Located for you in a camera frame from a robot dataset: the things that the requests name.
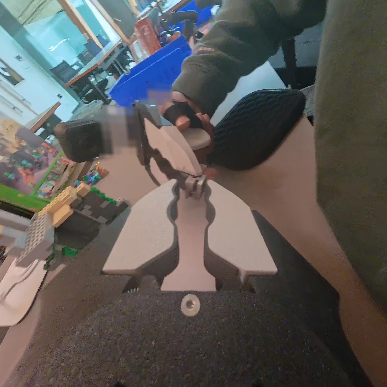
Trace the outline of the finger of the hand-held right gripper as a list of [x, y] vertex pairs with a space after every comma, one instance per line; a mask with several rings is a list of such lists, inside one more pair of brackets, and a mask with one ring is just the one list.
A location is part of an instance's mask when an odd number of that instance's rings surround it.
[[159, 185], [172, 179], [182, 185], [179, 130], [172, 125], [158, 128], [148, 119], [144, 120], [144, 127], [150, 146], [149, 173]]
[[201, 175], [201, 166], [181, 132], [176, 127], [169, 125], [162, 126], [160, 133], [159, 151], [173, 169], [192, 176]]

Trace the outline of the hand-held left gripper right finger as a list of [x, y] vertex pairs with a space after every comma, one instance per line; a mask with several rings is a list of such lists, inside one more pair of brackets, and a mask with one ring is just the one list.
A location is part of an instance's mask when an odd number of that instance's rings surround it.
[[213, 180], [204, 193], [204, 266], [211, 275], [274, 275], [278, 269], [250, 207]]

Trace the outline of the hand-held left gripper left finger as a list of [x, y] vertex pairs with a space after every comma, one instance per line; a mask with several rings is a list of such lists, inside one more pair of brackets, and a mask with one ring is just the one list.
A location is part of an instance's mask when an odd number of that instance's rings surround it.
[[131, 209], [107, 258], [106, 274], [168, 275], [178, 265], [176, 180], [145, 195]]

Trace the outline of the small grey brick assembly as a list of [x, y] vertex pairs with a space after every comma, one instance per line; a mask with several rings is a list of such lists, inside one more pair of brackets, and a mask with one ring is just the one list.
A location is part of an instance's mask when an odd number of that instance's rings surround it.
[[207, 177], [205, 175], [191, 176], [185, 180], [185, 197], [200, 200], [206, 186]]

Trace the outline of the person's right forearm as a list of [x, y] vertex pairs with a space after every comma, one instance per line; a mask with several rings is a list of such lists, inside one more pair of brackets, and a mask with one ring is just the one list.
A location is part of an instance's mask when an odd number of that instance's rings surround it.
[[324, 0], [223, 1], [207, 34], [182, 64], [172, 90], [212, 116], [239, 79], [282, 43], [323, 21]]

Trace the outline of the wooden side desk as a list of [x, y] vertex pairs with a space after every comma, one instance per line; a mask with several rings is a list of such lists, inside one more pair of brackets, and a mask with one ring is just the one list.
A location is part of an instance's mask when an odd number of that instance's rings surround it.
[[36, 136], [46, 140], [54, 134], [56, 125], [62, 122], [62, 119], [60, 119], [55, 113], [60, 106], [60, 102], [55, 103], [50, 108], [37, 115], [34, 119], [30, 120], [24, 126], [32, 131]]

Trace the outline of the grey desk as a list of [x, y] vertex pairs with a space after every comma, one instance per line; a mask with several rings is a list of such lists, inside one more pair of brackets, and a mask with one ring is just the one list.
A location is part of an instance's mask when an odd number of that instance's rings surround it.
[[211, 275], [204, 192], [179, 186], [179, 261], [168, 275], [106, 274], [130, 211], [44, 287], [29, 343], [3, 386], [382, 386], [348, 322], [365, 309], [357, 273], [317, 203], [313, 127], [218, 183], [252, 211], [274, 275]]

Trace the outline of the person's right hand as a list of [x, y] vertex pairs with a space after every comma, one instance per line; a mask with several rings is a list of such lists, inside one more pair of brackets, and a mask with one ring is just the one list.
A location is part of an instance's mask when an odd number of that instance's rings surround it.
[[[172, 92], [171, 102], [167, 102], [165, 105], [159, 107], [159, 112], [162, 116], [165, 116], [165, 111], [176, 104], [186, 103], [190, 106], [190, 111], [194, 112], [197, 118], [201, 121], [203, 131], [205, 131], [210, 137], [210, 143], [206, 147], [194, 150], [194, 154], [199, 164], [207, 165], [207, 156], [213, 152], [215, 145], [214, 126], [210, 122], [210, 117], [207, 114], [202, 114], [201, 109], [186, 96], [180, 92]], [[190, 128], [190, 119], [187, 116], [179, 116], [172, 121], [173, 125], [182, 133], [186, 132]], [[202, 174], [208, 179], [213, 180], [217, 177], [217, 170], [212, 167], [206, 167], [202, 169]]]

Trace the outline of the cluster of colourful toy figures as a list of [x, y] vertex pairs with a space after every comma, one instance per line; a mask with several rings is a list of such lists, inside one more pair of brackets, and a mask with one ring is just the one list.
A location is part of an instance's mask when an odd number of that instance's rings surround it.
[[109, 171], [101, 165], [100, 162], [93, 164], [88, 173], [82, 176], [80, 180], [74, 182], [74, 187], [79, 187], [82, 183], [87, 186], [94, 186], [99, 181], [109, 175]]

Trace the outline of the green toy set box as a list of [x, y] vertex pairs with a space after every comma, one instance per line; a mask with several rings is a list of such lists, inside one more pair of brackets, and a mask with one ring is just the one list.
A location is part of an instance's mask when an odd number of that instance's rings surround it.
[[43, 139], [1, 113], [1, 202], [37, 212], [62, 191], [77, 164], [55, 141], [54, 136]]

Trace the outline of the blue plastic bin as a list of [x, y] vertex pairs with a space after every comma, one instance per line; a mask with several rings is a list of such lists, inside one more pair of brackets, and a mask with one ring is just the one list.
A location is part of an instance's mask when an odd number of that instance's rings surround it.
[[147, 99], [148, 90], [167, 90], [189, 56], [191, 48], [186, 38], [180, 36], [121, 75], [108, 95], [118, 105], [129, 107], [137, 100]]

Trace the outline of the black office chair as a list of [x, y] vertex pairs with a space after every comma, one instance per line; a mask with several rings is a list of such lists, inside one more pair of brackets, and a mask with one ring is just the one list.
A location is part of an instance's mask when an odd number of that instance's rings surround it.
[[77, 76], [78, 69], [74, 65], [69, 65], [66, 61], [62, 61], [57, 66], [51, 68], [51, 73], [68, 85], [84, 104], [89, 104], [96, 100], [101, 100], [103, 103], [108, 102], [108, 97], [105, 93], [108, 87], [108, 78], [97, 80], [93, 72], [83, 76]]

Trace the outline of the brick cave model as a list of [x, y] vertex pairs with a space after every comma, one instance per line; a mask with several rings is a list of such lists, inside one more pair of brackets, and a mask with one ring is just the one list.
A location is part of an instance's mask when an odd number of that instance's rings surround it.
[[122, 198], [114, 200], [81, 183], [65, 188], [31, 219], [1, 209], [1, 264], [10, 257], [26, 267], [30, 261], [42, 259], [47, 270], [63, 257], [78, 253], [72, 245], [62, 246], [55, 230], [89, 243], [129, 206]]

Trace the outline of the wooden conference table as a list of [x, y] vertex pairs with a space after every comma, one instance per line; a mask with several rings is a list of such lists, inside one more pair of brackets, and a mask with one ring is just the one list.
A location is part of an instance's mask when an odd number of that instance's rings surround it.
[[69, 88], [78, 80], [86, 77], [95, 69], [101, 68], [104, 64], [108, 65], [108, 60], [114, 60], [113, 54], [118, 54], [119, 49], [127, 49], [126, 42], [119, 40], [117, 42], [109, 42], [103, 49], [87, 64], [84, 68], [78, 71], [66, 84], [65, 88]]

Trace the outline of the red cardboard box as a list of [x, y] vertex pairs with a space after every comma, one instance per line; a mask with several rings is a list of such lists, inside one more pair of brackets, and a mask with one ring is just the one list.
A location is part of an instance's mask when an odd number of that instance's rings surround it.
[[135, 34], [148, 56], [162, 48], [150, 18], [144, 17], [136, 22]]

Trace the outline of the white book stand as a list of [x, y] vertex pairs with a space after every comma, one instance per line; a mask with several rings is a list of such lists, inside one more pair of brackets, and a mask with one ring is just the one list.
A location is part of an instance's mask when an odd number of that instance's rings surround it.
[[27, 267], [12, 262], [0, 283], [0, 326], [18, 324], [27, 314], [46, 276], [44, 260]]

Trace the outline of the grey mesh chair seat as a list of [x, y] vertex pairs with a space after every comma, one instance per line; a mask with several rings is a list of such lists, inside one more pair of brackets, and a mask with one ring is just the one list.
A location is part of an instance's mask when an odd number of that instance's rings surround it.
[[314, 101], [315, 101], [315, 84], [305, 87], [300, 90], [305, 96], [305, 107], [303, 113], [305, 116], [314, 116]]

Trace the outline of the dark green sweatshirt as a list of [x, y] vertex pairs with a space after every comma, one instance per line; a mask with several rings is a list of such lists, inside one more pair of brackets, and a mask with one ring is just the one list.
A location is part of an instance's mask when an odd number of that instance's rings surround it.
[[328, 1], [315, 92], [317, 199], [375, 302], [387, 301], [387, 1]]

